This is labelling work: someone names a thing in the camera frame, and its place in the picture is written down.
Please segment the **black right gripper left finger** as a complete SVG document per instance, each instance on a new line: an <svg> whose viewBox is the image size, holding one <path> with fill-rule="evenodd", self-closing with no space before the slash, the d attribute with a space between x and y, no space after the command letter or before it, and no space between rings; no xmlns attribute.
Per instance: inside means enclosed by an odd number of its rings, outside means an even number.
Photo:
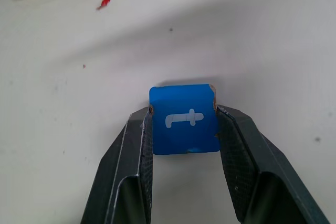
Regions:
<svg viewBox="0 0 336 224"><path fill-rule="evenodd" d="M97 169L81 223L150 223L153 114L130 115Z"/></svg>

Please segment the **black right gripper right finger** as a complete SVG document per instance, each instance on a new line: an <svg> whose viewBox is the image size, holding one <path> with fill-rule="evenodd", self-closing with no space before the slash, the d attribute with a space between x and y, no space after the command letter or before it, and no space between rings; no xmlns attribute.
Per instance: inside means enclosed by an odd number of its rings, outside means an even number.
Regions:
<svg viewBox="0 0 336 224"><path fill-rule="evenodd" d="M284 153L252 118L219 105L223 170L240 223L328 223Z"/></svg>

